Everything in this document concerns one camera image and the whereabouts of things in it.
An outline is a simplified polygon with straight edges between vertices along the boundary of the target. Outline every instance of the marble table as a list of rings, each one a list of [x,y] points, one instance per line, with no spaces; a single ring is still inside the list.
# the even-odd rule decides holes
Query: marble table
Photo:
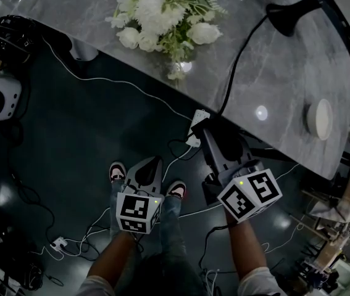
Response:
[[[223,102],[236,53],[273,2],[299,0],[218,0],[229,16],[217,20],[223,36],[198,47],[191,70],[176,87],[213,110]],[[15,12],[84,41],[106,54],[173,86],[159,53],[124,48],[105,22],[116,0],[21,0]],[[305,112],[326,98],[333,109],[333,131],[326,141],[311,136]],[[265,110],[267,114],[259,115]],[[236,70],[224,116],[304,167],[332,178],[339,165],[350,124],[350,57],[323,10],[282,36],[267,20],[252,37]]]

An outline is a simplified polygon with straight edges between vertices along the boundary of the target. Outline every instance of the power strip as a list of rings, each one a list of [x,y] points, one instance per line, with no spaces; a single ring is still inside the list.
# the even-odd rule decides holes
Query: power strip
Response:
[[[59,237],[56,240],[54,240],[52,242],[52,244],[50,245],[55,251],[60,252],[62,247],[66,247],[67,246],[67,242],[64,240],[63,237]]]
[[[210,113],[206,112],[205,110],[195,110],[193,121],[191,122],[190,129],[188,130],[188,135],[192,133],[191,127],[198,124],[199,122],[203,121],[205,118],[210,118]],[[186,141],[186,144],[198,148],[201,145],[201,141],[195,137],[195,135],[192,135],[188,138]]]

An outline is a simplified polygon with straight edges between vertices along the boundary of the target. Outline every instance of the dark floor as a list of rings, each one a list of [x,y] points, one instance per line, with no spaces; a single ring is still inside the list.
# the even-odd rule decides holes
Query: dark floor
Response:
[[[201,108],[174,89],[107,55],[100,54],[85,68],[89,76],[131,81],[191,118],[194,110]],[[107,172],[110,163],[121,160],[130,167],[146,157],[161,155],[166,167],[173,159],[167,141],[184,138],[190,123],[128,84],[75,79],[46,46],[33,60],[29,71],[32,94],[28,113],[22,120],[25,138],[23,144],[12,151],[10,162],[23,183],[34,187],[42,202],[54,212],[56,222],[49,235],[81,239],[86,227],[109,205]],[[248,141],[253,146],[267,147],[252,139]],[[47,244],[44,230],[51,221],[50,216],[43,209],[26,205],[19,199],[7,170],[6,144],[0,135],[0,207],[8,213],[9,221],[15,227],[35,241],[36,251],[41,251]],[[181,144],[174,147],[179,154],[186,149]],[[273,160],[263,160],[263,163],[274,176],[287,172],[294,165]],[[208,172],[202,153],[188,162],[178,161],[170,168],[164,189],[177,178],[188,185],[182,213],[206,208],[201,182]],[[278,183],[283,198],[251,220],[260,242],[269,242],[270,249],[286,242],[296,226],[286,212],[301,217],[308,203],[298,188],[305,172],[306,169],[298,166],[281,178]],[[225,223],[223,208],[185,217],[180,223],[190,262],[197,269],[206,233],[211,227]],[[99,224],[108,226],[109,214]],[[159,225],[141,241],[146,253],[157,252],[158,228]],[[107,232],[90,238],[98,250],[108,243]],[[308,239],[310,234],[307,231],[296,231],[285,248],[267,254],[269,266],[286,258],[275,270],[280,273],[288,271]],[[58,287],[45,279],[36,295],[72,295],[91,266],[91,262],[77,257],[55,261],[46,252],[42,261],[47,274],[59,278],[65,287]],[[226,230],[211,236],[205,265],[210,269],[233,270]],[[224,295],[235,295],[238,284],[235,274],[223,274],[217,283]]]

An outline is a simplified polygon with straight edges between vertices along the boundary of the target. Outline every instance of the black lamp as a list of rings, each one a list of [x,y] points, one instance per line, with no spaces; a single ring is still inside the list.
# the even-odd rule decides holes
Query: black lamp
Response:
[[[270,3],[265,8],[272,25],[283,35],[293,36],[298,20],[320,7],[321,0],[301,0],[289,6]]]

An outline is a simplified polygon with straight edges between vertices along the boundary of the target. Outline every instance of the leg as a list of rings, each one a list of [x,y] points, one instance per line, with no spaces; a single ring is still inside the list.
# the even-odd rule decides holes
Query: leg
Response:
[[[110,195],[110,240],[120,234],[120,227],[115,217],[116,205],[117,205],[117,194],[123,191],[125,177],[127,172],[125,167],[120,162],[114,162],[110,166],[109,170],[110,181],[112,182],[112,194]],[[129,286],[133,273],[137,264],[141,260],[140,253],[136,249],[130,252],[128,260],[124,266],[122,274],[119,278],[118,283],[115,286],[116,295],[125,293],[125,289]]]
[[[160,239],[162,245],[162,270],[166,282],[171,283],[171,294],[204,295],[198,275],[186,256],[186,246],[179,225],[181,199],[186,192],[183,182],[173,183],[162,204]]]
[[[123,185],[127,171],[120,162],[114,162],[109,169],[109,177],[112,183],[112,193],[110,195],[110,240],[120,232],[120,227],[115,217],[117,204],[117,194],[123,191]]]

